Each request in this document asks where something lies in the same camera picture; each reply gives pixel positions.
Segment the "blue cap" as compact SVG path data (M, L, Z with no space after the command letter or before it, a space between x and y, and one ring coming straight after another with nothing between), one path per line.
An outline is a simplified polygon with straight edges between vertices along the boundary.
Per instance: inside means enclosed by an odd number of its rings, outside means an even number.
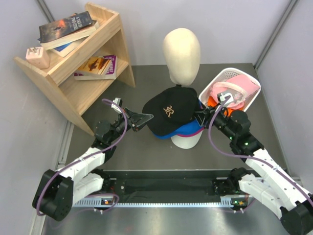
M192 134L201 129L194 117L201 105L197 98L187 101L149 101L143 111L154 115L148 122L151 132L160 139L168 139L177 134Z

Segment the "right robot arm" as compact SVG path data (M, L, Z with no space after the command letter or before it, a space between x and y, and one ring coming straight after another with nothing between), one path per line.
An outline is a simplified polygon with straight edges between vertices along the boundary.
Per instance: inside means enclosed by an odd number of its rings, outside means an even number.
M209 106L194 113L198 124L209 131L220 130L230 140L230 157L240 158L261 180L244 168L231 171L228 188L247 193L267 207L290 235L307 235L313 230L313 194L300 186L270 156L250 133L247 114L235 110L227 114L222 106Z

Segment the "black cap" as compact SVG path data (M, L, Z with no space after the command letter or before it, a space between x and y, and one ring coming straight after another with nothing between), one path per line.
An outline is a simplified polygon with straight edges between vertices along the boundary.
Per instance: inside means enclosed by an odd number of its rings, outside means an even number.
M199 110L196 90L175 86L151 98L142 112L154 116L147 126L153 134L163 137L194 121L194 114Z

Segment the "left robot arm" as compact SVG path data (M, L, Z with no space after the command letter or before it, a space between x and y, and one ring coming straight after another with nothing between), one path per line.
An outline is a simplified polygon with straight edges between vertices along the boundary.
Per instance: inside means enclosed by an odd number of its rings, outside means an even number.
M96 126L95 140L87 151L58 170L47 170L40 180L32 207L39 216L62 221L71 208L86 196L110 191L111 183L97 167L114 154L116 145L128 130L142 129L154 116L121 108L113 123L101 120Z

